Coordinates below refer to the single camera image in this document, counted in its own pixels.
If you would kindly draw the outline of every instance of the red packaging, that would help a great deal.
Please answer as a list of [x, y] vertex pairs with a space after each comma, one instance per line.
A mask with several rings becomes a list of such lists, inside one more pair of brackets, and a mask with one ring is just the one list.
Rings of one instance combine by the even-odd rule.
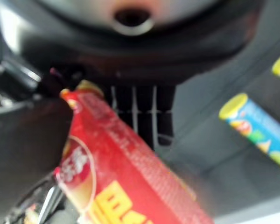
[[84, 82], [56, 178], [89, 224], [211, 224], [188, 189]]

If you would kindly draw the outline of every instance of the black plastic panel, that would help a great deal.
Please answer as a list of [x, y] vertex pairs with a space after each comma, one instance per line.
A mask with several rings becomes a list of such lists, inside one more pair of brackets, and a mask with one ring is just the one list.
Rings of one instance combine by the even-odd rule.
[[51, 99], [0, 110], [0, 220], [58, 166], [72, 112]]
[[100, 83], [178, 84], [238, 53], [254, 35], [262, 3], [223, 0], [178, 26], [128, 38], [83, 28], [31, 0], [0, 0], [0, 29], [9, 48], [40, 70], [79, 64]]

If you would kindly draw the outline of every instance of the blue can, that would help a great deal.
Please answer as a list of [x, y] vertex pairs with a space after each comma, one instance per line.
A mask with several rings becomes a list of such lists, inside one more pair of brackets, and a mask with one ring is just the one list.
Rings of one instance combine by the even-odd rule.
[[228, 101], [219, 117], [280, 165], [280, 124], [247, 94], [239, 94]]

